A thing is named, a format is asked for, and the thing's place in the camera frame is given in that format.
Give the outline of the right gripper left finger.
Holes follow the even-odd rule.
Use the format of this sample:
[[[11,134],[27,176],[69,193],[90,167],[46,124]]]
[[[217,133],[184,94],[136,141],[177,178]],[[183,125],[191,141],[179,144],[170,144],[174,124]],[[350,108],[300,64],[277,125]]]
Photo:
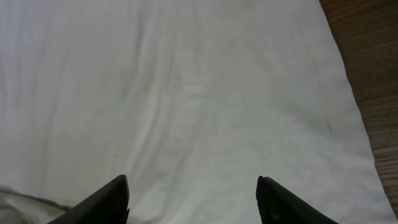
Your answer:
[[[128,203],[127,177],[119,175],[49,224],[126,224]]]

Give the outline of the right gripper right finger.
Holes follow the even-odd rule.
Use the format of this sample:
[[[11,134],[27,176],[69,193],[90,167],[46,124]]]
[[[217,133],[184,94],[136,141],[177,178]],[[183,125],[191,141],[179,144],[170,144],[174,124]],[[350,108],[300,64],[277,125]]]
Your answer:
[[[262,224],[337,224],[270,177],[258,177],[256,200]]]

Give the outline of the white t-shirt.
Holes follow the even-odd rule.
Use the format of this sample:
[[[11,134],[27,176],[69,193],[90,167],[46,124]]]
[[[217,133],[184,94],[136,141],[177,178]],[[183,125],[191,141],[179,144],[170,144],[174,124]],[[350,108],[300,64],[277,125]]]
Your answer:
[[[319,1],[2,1],[1,189],[131,223],[259,223],[260,175],[396,223]]]

